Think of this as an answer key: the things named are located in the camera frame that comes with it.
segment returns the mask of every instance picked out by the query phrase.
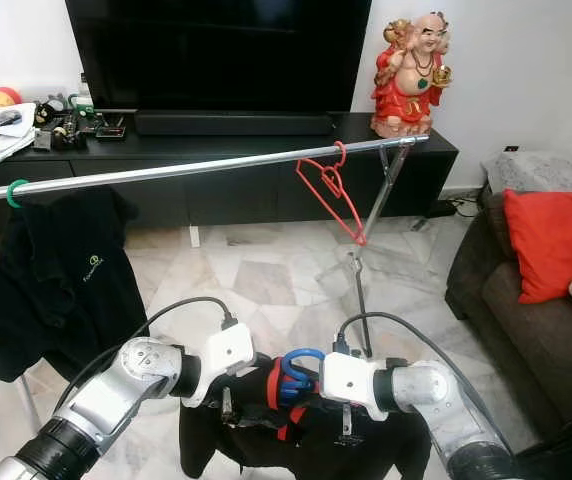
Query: black garment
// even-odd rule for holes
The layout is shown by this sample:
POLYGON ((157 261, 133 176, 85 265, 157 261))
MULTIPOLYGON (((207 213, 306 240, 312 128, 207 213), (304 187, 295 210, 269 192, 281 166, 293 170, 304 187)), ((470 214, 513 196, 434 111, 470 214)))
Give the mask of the black garment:
MULTIPOLYGON (((272 363, 266 363, 241 378, 223 377, 211 388, 211 392, 217 392, 213 398, 218 398, 221 388, 228 386, 234 409, 242 417, 256 418, 259 410, 267 408, 266 379, 271 368, 272 363)), ((363 408, 353 408, 353 433, 364 441, 357 446, 339 446, 335 440, 342 430, 341 407, 317 395, 307 403, 300 422, 290 423, 292 435, 288 441, 278 440, 277 430, 266 426, 225 425, 219 408, 182 405, 182 470, 191 478, 200 477, 217 449, 240 466, 285 467, 298 480, 375 480, 384 478, 393 465, 404 480, 423 478, 431 442, 419 415, 390 414, 385 422, 375 422, 363 408)), ((275 413, 288 421, 288 411, 280 409, 266 415, 270 423, 275 423, 275 413)))
POLYGON ((0 241, 0 380, 42 356, 70 380, 146 321, 122 248, 136 215, 107 187, 13 210, 0 241))

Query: tv screen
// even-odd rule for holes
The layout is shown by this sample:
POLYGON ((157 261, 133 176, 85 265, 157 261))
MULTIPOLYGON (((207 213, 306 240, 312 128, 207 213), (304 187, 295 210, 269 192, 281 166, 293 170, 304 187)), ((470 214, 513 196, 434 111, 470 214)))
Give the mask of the tv screen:
POLYGON ((345 111, 370 0, 66 0, 96 108, 345 111))

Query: red pillow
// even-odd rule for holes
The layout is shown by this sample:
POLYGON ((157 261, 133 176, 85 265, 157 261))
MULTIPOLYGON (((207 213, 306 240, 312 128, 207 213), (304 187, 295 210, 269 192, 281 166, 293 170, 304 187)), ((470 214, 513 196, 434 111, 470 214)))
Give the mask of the red pillow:
POLYGON ((504 192, 510 241, 522 274, 519 303, 568 293, 572 281, 572 192, 504 192))

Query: logo on shirt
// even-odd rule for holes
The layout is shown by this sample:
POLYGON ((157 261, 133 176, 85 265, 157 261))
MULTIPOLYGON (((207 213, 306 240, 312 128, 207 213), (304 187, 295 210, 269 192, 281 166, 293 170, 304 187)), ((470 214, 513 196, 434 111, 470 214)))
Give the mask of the logo on shirt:
POLYGON ((90 258, 88 259, 88 263, 90 263, 90 270, 86 275, 84 275, 83 278, 84 282, 90 280, 90 277, 93 276, 93 273, 95 273, 97 267, 99 267, 102 263, 104 263, 104 259, 98 257, 97 255, 91 255, 90 258))

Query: sofa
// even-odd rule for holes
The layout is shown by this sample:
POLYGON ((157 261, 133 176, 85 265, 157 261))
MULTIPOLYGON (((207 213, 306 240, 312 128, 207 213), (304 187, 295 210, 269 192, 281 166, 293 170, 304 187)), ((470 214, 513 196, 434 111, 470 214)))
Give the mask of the sofa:
POLYGON ((446 302, 481 339, 545 443, 563 442, 572 438, 572 298, 518 303, 521 276, 503 196, 480 202, 450 270, 446 302))

